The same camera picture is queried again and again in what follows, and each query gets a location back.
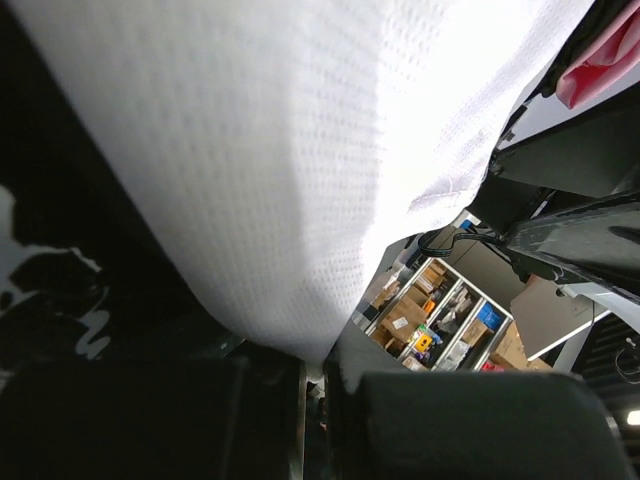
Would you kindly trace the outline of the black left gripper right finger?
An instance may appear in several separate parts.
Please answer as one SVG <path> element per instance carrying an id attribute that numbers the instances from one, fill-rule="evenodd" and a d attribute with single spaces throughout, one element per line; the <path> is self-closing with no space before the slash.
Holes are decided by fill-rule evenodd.
<path id="1" fill-rule="evenodd" d="M 325 362 L 336 479 L 631 479 L 617 427 L 555 372 L 414 372 L 357 326 Z"/>

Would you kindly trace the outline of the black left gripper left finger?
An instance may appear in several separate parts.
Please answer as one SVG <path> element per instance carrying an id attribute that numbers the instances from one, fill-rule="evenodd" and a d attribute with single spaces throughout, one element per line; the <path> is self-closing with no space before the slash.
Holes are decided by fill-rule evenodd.
<path id="1" fill-rule="evenodd" d="M 299 479 L 304 388 L 293 357 L 48 361 L 1 392 L 5 479 Z"/>

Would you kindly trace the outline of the white t shirt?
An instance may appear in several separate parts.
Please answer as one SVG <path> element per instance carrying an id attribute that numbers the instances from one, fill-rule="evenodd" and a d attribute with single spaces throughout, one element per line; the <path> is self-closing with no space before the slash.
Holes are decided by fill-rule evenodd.
<path id="1" fill-rule="evenodd" d="M 587 1 L 12 1 L 207 311 L 318 363 L 476 196 Z"/>

